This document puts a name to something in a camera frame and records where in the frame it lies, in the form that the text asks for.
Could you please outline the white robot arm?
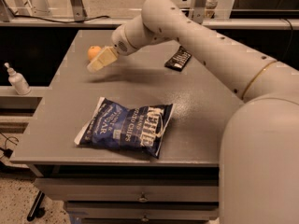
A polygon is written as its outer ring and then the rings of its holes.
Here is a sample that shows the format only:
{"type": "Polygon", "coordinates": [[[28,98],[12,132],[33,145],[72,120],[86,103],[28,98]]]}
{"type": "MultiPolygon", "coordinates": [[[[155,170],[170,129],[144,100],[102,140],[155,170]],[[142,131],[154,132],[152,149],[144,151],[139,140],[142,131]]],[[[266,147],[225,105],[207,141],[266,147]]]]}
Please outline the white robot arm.
{"type": "Polygon", "coordinates": [[[170,0],[146,0],[88,69],[166,39],[179,42],[244,103],[221,139],[220,224],[298,224],[297,70],[188,19],[170,0]]]}

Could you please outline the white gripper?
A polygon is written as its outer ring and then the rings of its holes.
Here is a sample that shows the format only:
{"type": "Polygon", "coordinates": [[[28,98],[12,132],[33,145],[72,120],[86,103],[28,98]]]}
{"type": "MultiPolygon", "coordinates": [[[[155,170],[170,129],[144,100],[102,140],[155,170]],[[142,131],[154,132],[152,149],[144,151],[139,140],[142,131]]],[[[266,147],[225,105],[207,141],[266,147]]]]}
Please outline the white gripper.
{"type": "Polygon", "coordinates": [[[87,69],[91,73],[95,73],[105,66],[117,61],[118,53],[128,56],[136,52],[136,48],[130,44],[125,33],[125,26],[119,26],[111,36],[113,47],[103,47],[101,51],[87,65],[87,69]]]}

